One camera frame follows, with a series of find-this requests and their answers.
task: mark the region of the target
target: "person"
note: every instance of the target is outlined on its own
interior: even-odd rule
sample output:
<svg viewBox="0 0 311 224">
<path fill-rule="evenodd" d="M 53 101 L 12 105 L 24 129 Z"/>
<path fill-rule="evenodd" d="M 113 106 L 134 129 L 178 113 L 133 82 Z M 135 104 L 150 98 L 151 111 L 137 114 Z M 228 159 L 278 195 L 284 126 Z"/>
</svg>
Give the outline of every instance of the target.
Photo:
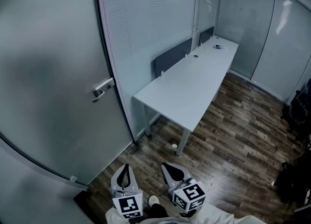
<svg viewBox="0 0 311 224">
<path fill-rule="evenodd" d="M 155 195 L 150 196 L 148 204 L 150 206 L 148 218 L 140 224 L 265 224 L 251 215 L 242 219 L 234 219 L 233 214 L 226 213 L 207 203 L 199 207 L 196 213 L 189 218 L 169 217 Z M 129 219 L 124 219 L 114 207 L 107 211 L 106 219 L 108 224 L 130 224 Z"/>
</svg>

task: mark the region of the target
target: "white sneaker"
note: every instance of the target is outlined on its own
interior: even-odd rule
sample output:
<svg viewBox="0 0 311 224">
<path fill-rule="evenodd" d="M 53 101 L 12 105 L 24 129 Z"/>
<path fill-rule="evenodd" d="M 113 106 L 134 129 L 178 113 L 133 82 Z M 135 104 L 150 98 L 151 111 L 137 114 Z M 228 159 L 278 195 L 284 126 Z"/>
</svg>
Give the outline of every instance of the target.
<svg viewBox="0 0 311 224">
<path fill-rule="evenodd" d="M 157 198 L 155 195 L 152 195 L 149 197 L 148 203 L 149 203 L 149 206 L 151 207 L 155 203 L 160 204 L 160 201 L 159 201 L 159 198 Z"/>
</svg>

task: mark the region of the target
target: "black pants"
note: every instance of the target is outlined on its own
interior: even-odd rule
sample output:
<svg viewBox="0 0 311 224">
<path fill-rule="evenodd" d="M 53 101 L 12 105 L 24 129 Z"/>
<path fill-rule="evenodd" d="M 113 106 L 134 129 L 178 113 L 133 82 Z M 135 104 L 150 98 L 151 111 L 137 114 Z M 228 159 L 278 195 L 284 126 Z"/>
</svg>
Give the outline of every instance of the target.
<svg viewBox="0 0 311 224">
<path fill-rule="evenodd" d="M 148 219 L 151 218 L 165 218 L 168 217 L 167 212 L 160 204 L 153 204 L 151 209 L 148 211 Z"/>
</svg>

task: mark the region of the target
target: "white marker cube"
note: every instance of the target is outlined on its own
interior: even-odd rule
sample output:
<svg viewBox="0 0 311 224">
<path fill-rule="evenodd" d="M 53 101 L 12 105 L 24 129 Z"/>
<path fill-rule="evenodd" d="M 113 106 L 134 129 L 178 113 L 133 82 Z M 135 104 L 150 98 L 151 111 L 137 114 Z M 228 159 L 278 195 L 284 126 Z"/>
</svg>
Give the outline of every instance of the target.
<svg viewBox="0 0 311 224">
<path fill-rule="evenodd" d="M 119 214 L 125 219 L 142 216 L 142 193 L 112 199 Z"/>
<path fill-rule="evenodd" d="M 185 212 L 202 206 L 206 198 L 206 189 L 201 181 L 173 192 L 173 202 Z"/>
</svg>

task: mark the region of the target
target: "wooden floor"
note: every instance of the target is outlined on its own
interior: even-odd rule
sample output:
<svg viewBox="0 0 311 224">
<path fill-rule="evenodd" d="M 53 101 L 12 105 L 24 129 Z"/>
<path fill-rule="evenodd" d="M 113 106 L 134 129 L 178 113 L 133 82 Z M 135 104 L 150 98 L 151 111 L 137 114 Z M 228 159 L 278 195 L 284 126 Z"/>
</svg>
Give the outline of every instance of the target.
<svg viewBox="0 0 311 224">
<path fill-rule="evenodd" d="M 76 197 L 78 205 L 95 223 L 105 222 L 112 207 L 110 179 L 129 163 L 144 204 L 157 195 L 168 214 L 176 216 L 167 198 L 161 163 L 186 167 L 208 190 L 208 202 L 236 218 L 252 214 L 266 223 L 282 223 L 291 218 L 294 206 L 280 202 L 271 186 L 284 161 L 292 162 L 302 152 L 302 144 L 287 132 L 280 119 L 282 104 L 250 83 L 228 74 L 215 103 L 212 103 L 180 157 L 173 154 L 182 129 L 164 117 L 151 128 L 150 138 L 140 139 L 140 149 L 130 145 L 89 185 L 90 193 Z"/>
</svg>

